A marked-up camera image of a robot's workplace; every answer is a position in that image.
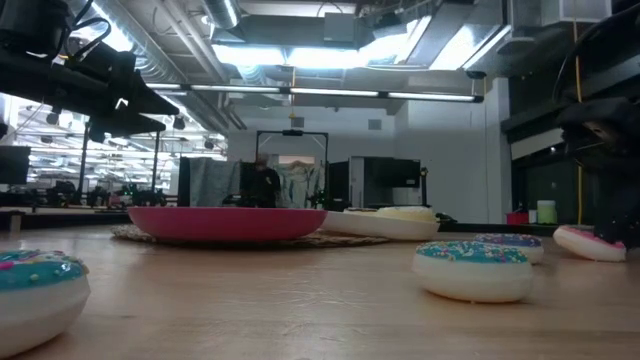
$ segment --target ventilation duct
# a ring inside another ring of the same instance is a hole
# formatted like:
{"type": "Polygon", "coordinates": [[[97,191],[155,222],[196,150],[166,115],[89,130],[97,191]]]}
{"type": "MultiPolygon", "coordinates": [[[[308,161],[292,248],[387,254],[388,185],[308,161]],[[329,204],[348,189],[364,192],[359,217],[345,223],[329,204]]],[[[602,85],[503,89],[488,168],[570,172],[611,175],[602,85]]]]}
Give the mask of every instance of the ventilation duct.
{"type": "MultiPolygon", "coordinates": [[[[79,13],[87,3],[86,0],[66,0],[66,2],[74,14],[79,13]]],[[[92,6],[84,19],[107,18],[109,22],[121,30],[123,36],[118,37],[115,44],[111,42],[109,45],[118,51],[133,50],[138,56],[136,69],[140,70],[140,74],[145,81],[173,83],[183,80],[176,73],[175,65],[167,55],[119,1],[96,0],[95,3],[100,11],[97,11],[96,7],[92,6]]],[[[90,27],[92,34],[101,34],[105,29],[106,25],[102,23],[94,24],[90,27]]]]}
{"type": "Polygon", "coordinates": [[[215,27],[225,30],[236,27],[242,17],[236,0],[204,0],[204,11],[215,27]]]}
{"type": "MultiPolygon", "coordinates": [[[[65,0],[69,4],[70,10],[77,14],[87,3],[86,0],[65,0]]],[[[188,82],[187,77],[178,69],[167,54],[162,51],[160,46],[151,38],[147,31],[131,16],[129,11],[120,3],[113,0],[95,0],[85,19],[94,17],[106,18],[114,27],[117,27],[122,36],[118,37],[118,44],[126,43],[127,47],[131,45],[138,56],[136,59],[136,69],[140,70],[143,79],[146,82],[162,82],[162,83],[185,83],[188,82]]],[[[92,32],[101,34],[105,30],[104,24],[95,24],[90,27],[92,32]]],[[[198,114],[199,122],[209,131],[226,133],[229,124],[219,112],[212,111],[205,104],[207,101],[201,94],[190,92],[187,96],[180,99],[174,99],[182,103],[185,107],[198,114]]]]}

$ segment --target pink plate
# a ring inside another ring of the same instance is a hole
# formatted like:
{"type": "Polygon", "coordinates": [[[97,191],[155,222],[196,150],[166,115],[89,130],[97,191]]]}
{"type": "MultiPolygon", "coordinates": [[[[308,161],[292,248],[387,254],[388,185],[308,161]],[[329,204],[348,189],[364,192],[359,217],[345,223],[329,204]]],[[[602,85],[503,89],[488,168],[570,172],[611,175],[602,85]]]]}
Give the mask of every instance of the pink plate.
{"type": "Polygon", "coordinates": [[[327,217],[322,210],[136,207],[129,217],[158,238],[194,242],[290,240],[316,231],[327,217]]]}

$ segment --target ceiling light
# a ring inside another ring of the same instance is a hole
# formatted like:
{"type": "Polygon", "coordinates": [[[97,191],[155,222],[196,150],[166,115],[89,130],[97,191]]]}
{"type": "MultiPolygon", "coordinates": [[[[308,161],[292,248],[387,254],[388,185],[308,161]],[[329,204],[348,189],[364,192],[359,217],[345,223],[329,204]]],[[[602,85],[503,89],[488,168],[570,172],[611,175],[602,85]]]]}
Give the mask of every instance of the ceiling light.
{"type": "Polygon", "coordinates": [[[365,91],[365,90],[291,88],[291,93],[292,94],[309,94],[309,95],[378,97],[377,91],[365,91]]]}
{"type": "Polygon", "coordinates": [[[129,146],[129,141],[127,139],[122,139],[122,138],[110,138],[109,142],[112,142],[116,145],[120,145],[120,146],[129,146]]]}
{"type": "Polygon", "coordinates": [[[368,64],[371,60],[382,60],[396,56],[403,43],[407,40],[407,34],[389,35],[375,39],[359,50],[360,56],[368,64]]]}
{"type": "Polygon", "coordinates": [[[153,90],[180,90],[180,84],[147,84],[149,89],[153,90]]]}
{"type": "Polygon", "coordinates": [[[156,91],[156,93],[158,93],[158,95],[164,95],[164,96],[187,96],[187,92],[186,91],[156,91]]]}
{"type": "Polygon", "coordinates": [[[259,94],[279,94],[280,89],[277,87],[267,86],[234,86],[234,85],[193,85],[193,90],[203,91],[222,91],[236,93],[259,93],[259,94]]]}
{"type": "Polygon", "coordinates": [[[413,30],[409,30],[409,26],[411,23],[407,24],[407,31],[410,33],[409,38],[402,46],[398,54],[396,55],[396,59],[394,61],[395,64],[404,63],[407,61],[413,49],[418,45],[418,41],[422,38],[422,35],[425,31],[427,31],[427,27],[429,27],[429,23],[431,22],[431,16],[425,16],[420,20],[414,20],[418,23],[415,25],[413,30]]]}
{"type": "Polygon", "coordinates": [[[352,69],[367,65],[356,50],[329,48],[295,48],[288,65],[309,69],[352,69]]]}
{"type": "Polygon", "coordinates": [[[432,100],[432,101],[453,101],[453,102],[477,102],[481,97],[471,95],[451,95],[451,94],[426,94],[426,93],[402,93],[390,92],[390,99],[405,100],[432,100]]]}
{"type": "Polygon", "coordinates": [[[213,45],[218,60],[236,66],[282,65],[284,56],[278,47],[213,45]]]}
{"type": "Polygon", "coordinates": [[[500,32],[494,36],[486,45],[484,45],[480,50],[467,61],[462,68],[467,70],[472,67],[478,60],[482,59],[488,52],[491,50],[496,44],[498,44],[507,34],[511,32],[511,25],[507,25],[500,32]]]}

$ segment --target yellow cable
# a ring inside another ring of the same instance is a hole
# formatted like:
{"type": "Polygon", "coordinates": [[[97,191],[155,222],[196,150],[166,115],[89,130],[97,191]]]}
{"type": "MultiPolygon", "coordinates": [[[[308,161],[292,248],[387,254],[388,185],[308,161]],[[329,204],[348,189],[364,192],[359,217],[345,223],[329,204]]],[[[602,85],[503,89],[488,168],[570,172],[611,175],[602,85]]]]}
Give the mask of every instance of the yellow cable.
{"type": "MultiPolygon", "coordinates": [[[[573,42],[578,42],[577,0],[573,0],[573,42]]],[[[580,56],[576,56],[576,94],[578,102],[582,103],[582,79],[580,76],[580,56]]],[[[578,165],[578,225],[582,225],[582,166],[578,165]]]]}

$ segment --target woven placemat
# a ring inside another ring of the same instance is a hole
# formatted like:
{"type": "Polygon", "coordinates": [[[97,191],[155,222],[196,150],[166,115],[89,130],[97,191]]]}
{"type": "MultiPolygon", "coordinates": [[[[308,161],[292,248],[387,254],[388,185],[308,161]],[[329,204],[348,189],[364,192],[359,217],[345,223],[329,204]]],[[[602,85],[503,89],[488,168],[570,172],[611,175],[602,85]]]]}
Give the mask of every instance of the woven placemat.
{"type": "Polygon", "coordinates": [[[269,241],[269,242],[215,242],[193,243],[179,240],[161,240],[145,233],[135,225],[121,225],[111,228],[113,236],[121,240],[139,241],[146,243],[158,243],[195,247],[221,247],[221,248],[328,248],[328,247],[353,247],[384,244],[388,239],[378,237],[362,237],[349,234],[340,234],[328,231],[316,231],[307,236],[294,240],[269,241]]]}

